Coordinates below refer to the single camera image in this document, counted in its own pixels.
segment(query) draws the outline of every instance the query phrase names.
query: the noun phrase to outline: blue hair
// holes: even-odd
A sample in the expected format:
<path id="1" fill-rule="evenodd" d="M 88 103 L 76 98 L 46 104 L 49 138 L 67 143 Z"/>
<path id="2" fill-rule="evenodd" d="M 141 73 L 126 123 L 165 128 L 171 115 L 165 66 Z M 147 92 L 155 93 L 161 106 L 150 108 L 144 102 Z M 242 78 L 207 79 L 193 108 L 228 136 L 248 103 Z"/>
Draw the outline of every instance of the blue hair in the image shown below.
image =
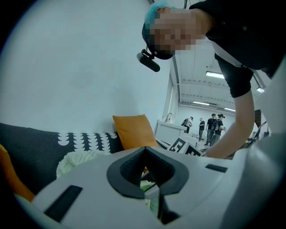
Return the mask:
<path id="1" fill-rule="evenodd" d="M 155 3 L 151 4 L 148 12 L 145 15 L 145 29 L 149 30 L 150 29 L 150 24 L 155 23 L 155 17 L 156 17 L 156 10 L 161 7 L 169 7 L 169 8 L 175 8 L 175 7 L 170 7 L 168 5 L 168 2 L 165 0 L 161 1 L 156 1 Z"/>

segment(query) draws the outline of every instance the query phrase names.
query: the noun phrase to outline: fluorescent light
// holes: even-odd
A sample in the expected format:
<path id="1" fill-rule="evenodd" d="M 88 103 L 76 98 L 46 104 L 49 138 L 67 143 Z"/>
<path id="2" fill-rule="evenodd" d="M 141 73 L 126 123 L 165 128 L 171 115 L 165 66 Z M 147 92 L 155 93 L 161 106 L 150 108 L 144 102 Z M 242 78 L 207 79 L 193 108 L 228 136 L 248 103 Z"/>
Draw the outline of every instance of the fluorescent light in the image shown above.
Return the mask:
<path id="1" fill-rule="evenodd" d="M 230 108 L 227 108 L 227 107 L 225 107 L 224 109 L 225 109 L 225 110 L 231 110 L 231 111 L 234 111 L 234 112 L 235 112 L 234 109 L 230 109 Z"/>
<path id="2" fill-rule="evenodd" d="M 221 73 L 215 73 L 215 72 L 207 71 L 206 72 L 206 76 L 211 76 L 211 77 L 217 77 L 217 78 L 220 78 L 220 79 L 224 79 L 223 74 L 221 74 Z"/>
<path id="3" fill-rule="evenodd" d="M 257 88 L 257 91 L 263 93 L 263 92 L 264 92 L 264 89 L 262 89 L 262 88 L 259 87 L 259 88 Z"/>
<path id="4" fill-rule="evenodd" d="M 193 101 L 193 103 L 209 106 L 208 103 L 204 103 L 204 102 L 196 102 L 196 101 Z"/>

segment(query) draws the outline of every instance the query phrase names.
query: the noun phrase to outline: standing person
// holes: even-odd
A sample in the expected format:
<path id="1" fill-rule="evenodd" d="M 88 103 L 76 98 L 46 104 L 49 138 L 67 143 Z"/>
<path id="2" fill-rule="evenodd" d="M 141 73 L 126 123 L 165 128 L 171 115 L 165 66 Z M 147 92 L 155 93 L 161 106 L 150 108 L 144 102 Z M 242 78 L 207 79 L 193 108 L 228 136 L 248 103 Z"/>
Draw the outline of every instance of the standing person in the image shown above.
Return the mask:
<path id="1" fill-rule="evenodd" d="M 202 118 L 200 118 L 200 124 L 199 124 L 199 131 L 198 131 L 198 135 L 199 135 L 199 139 L 198 141 L 202 140 L 202 133 L 204 132 L 204 128 L 205 128 L 205 121 L 202 120 Z"/>
<path id="2" fill-rule="evenodd" d="M 185 133 L 189 133 L 189 129 L 193 126 L 191 121 L 193 120 L 193 117 L 189 117 L 187 120 L 184 121 L 184 127 L 187 127 L 187 130 L 184 131 Z"/>
<path id="3" fill-rule="evenodd" d="M 222 130 L 225 130 L 225 128 L 223 127 L 224 118 L 225 117 L 223 114 L 219 114 L 218 119 L 213 123 L 212 129 L 214 128 L 214 136 L 211 139 L 210 146 L 213 146 L 219 141 Z"/>
<path id="4" fill-rule="evenodd" d="M 214 121 L 216 120 L 216 116 L 215 114 L 211 114 L 211 118 L 207 120 L 207 124 L 206 124 L 206 131 L 207 131 L 207 136 L 206 136 L 206 143 L 205 145 L 208 145 L 210 143 L 211 140 L 211 126 L 213 125 Z"/>

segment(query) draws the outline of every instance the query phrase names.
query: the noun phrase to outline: person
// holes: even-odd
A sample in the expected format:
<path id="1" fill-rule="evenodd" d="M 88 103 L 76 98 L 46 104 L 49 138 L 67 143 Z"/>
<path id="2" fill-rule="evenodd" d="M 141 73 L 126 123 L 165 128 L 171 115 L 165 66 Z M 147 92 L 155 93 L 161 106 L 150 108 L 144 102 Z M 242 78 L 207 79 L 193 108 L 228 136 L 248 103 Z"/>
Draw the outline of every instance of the person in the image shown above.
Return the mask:
<path id="1" fill-rule="evenodd" d="M 206 143 L 205 143 L 205 145 L 208 145 L 210 143 L 211 126 L 213 125 L 215 120 L 216 120 L 215 114 L 211 114 L 211 118 L 207 120 L 207 124 L 206 124 L 207 136 L 206 136 Z"/>
<path id="2" fill-rule="evenodd" d="M 187 130 L 184 131 L 184 132 L 187 133 L 187 134 L 189 133 L 189 129 L 193 126 L 192 123 L 191 123 L 192 120 L 193 120 L 193 117 L 189 117 L 187 119 L 187 121 L 185 122 L 185 127 L 187 127 Z"/>
<path id="3" fill-rule="evenodd" d="M 204 132 L 204 129 L 205 129 L 205 121 L 203 121 L 202 118 L 200 118 L 199 131 L 198 131 L 198 136 L 199 136 L 198 141 L 202 140 L 202 133 Z"/>
<path id="4" fill-rule="evenodd" d="M 218 119 L 216 120 L 216 123 L 214 122 L 212 125 L 212 131 L 214 131 L 214 135 L 210 141 L 210 146 L 213 146 L 214 144 L 216 144 L 221 136 L 221 132 L 222 130 L 225 130 L 225 128 L 223 127 L 223 119 L 224 119 L 224 115 L 223 114 L 219 114 L 218 115 Z"/>
<path id="5" fill-rule="evenodd" d="M 157 5 L 146 14 L 143 35 L 149 51 L 169 59 L 207 37 L 234 98 L 236 118 L 222 139 L 206 150 L 208 157 L 224 158 L 238 150 L 251 134 L 254 103 L 250 80 L 255 70 L 272 77 L 281 63 L 286 42 L 277 42 L 284 8 L 259 0 L 206 0 L 189 9 Z"/>

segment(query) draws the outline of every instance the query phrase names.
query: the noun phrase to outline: ceiling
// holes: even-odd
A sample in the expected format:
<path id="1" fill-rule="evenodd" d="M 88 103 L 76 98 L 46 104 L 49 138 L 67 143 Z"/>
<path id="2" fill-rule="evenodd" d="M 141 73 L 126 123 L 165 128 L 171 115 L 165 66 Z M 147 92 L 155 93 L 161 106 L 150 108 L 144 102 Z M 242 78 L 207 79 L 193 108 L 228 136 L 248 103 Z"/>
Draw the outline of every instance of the ceiling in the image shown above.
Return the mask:
<path id="1" fill-rule="evenodd" d="M 194 4 L 203 0 L 188 0 Z M 168 0 L 171 6 L 183 8 L 184 0 Z M 214 57 L 215 51 L 211 42 L 206 38 L 199 41 L 191 50 L 176 53 L 177 82 L 179 85 L 179 103 L 190 106 L 204 106 L 193 104 L 193 101 L 209 103 L 208 108 L 235 109 L 234 100 L 225 79 L 206 76 L 206 71 L 219 72 L 219 64 Z M 254 77 L 251 80 L 254 101 L 261 94 L 257 91 Z"/>

